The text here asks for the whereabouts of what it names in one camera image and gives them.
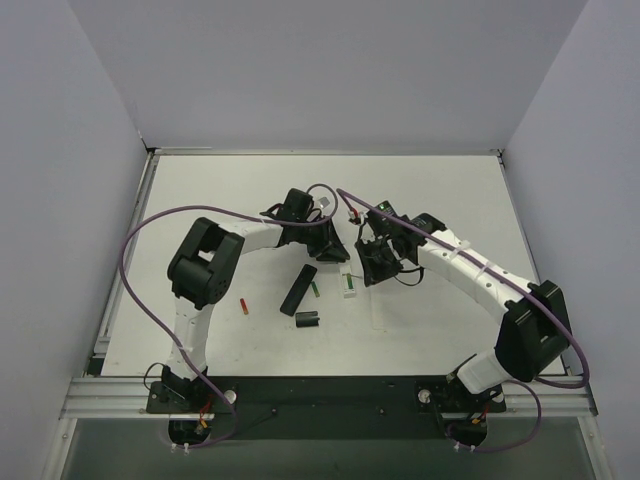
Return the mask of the black remote control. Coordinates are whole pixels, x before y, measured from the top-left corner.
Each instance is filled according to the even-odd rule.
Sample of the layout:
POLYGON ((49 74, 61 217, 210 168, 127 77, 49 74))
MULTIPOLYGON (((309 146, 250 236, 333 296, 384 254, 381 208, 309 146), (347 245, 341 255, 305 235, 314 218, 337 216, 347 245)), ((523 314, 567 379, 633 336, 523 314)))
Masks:
POLYGON ((305 264, 302 267, 300 273, 296 277, 293 285, 291 286, 283 303, 280 306, 279 311, 282 314, 293 316, 296 313, 308 288, 311 285, 311 282, 314 280, 316 273, 317 268, 312 265, 305 264))

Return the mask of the white remote control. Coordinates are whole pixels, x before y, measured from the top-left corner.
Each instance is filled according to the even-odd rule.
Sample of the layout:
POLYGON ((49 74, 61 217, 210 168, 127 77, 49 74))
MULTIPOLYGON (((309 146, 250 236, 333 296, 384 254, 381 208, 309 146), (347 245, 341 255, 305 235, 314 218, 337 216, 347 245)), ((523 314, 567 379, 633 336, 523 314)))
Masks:
POLYGON ((340 268, 341 288, 343 297, 345 299, 353 298, 356 296, 356 288, 354 285, 354 276, 352 274, 351 267, 343 265, 340 268))

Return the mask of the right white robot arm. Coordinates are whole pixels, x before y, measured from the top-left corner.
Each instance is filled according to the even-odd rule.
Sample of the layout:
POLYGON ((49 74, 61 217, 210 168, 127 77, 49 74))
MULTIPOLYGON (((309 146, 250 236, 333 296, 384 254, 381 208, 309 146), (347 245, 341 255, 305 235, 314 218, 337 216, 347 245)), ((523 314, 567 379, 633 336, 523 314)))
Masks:
POLYGON ((496 343, 465 360, 455 383, 479 395, 507 380, 530 382, 570 346, 568 314, 561 289, 513 275, 479 255, 437 218, 399 216, 384 201, 367 211, 362 229, 369 240, 355 243, 367 286, 413 270, 430 271, 480 305, 499 325, 496 343))

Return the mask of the black battery cover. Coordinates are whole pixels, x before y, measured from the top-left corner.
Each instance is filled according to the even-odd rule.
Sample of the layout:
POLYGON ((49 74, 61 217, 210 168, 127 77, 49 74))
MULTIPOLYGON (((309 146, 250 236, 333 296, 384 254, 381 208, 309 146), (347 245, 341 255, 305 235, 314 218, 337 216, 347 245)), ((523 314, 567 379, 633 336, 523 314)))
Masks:
POLYGON ((320 317, 317 311, 297 312, 294 319, 297 328, 318 327, 320 323, 320 317))

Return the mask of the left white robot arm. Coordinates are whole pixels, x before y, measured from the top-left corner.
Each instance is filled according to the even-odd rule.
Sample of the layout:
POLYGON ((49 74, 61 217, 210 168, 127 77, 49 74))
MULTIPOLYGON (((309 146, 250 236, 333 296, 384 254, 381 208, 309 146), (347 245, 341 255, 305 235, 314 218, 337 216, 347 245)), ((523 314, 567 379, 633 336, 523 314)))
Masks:
POLYGON ((161 382, 183 411, 204 402, 199 376, 207 372, 206 344, 214 306, 228 292, 240 257, 257 250, 298 243, 321 263, 345 263, 350 255, 319 202, 299 189, 262 213, 269 221, 221 225, 197 219, 168 267, 176 315, 172 345, 161 382))

